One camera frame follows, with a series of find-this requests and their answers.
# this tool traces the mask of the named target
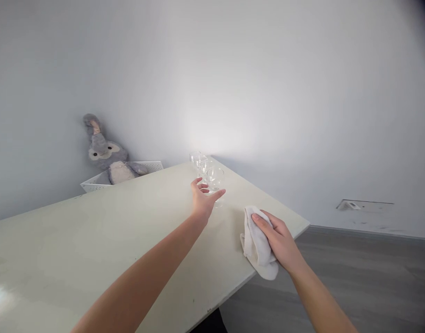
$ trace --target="forearm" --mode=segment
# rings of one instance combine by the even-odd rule
[[[317,333],[357,333],[351,321],[305,260],[290,272],[290,275]]]
[[[190,216],[125,271],[73,332],[134,332],[188,254],[207,220]]]

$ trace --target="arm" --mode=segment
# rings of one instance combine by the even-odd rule
[[[72,330],[80,332],[135,332],[152,304],[206,226],[214,202],[225,190],[211,196],[205,184],[191,183],[194,208],[174,231],[125,271]]]
[[[317,333],[357,333],[343,310],[336,303],[313,270],[307,265],[285,223],[274,215],[269,217],[272,226],[253,214],[252,218],[268,238],[280,264],[291,275],[297,293]]]

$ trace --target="baseboard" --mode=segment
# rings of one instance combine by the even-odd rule
[[[375,233],[370,231],[321,227],[321,226],[315,226],[315,225],[310,225],[307,231],[305,231],[305,233],[308,233],[308,232],[321,233],[321,234],[339,234],[339,235],[346,235],[349,237],[362,237],[362,238],[369,238],[369,239],[389,241],[389,242],[398,242],[398,243],[404,242],[407,244],[410,244],[410,243],[418,244],[418,245],[422,244],[425,246],[425,238],[422,238],[422,237],[382,234],[382,233]]]

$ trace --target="clear glass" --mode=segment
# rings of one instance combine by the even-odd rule
[[[197,172],[197,176],[200,176],[198,169],[201,165],[201,158],[202,153],[201,152],[192,152],[189,154],[189,161],[192,163],[192,167]]]
[[[205,160],[202,161],[201,166],[200,166],[200,174],[202,175],[202,177],[205,179],[206,178],[206,174],[208,172],[209,169],[212,169],[214,167],[214,161],[208,159],[206,157]]]
[[[211,192],[217,192],[223,188],[223,178],[225,172],[220,169],[213,167],[206,172],[206,182],[209,186],[209,190]],[[220,198],[214,204],[214,207],[222,207],[223,206],[223,198]]]

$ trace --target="plush toy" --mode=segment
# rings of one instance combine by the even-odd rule
[[[108,170],[111,184],[122,183],[148,173],[145,166],[127,161],[128,152],[118,143],[105,140],[100,121],[95,115],[88,113],[83,120],[91,142],[89,159],[96,166]]]

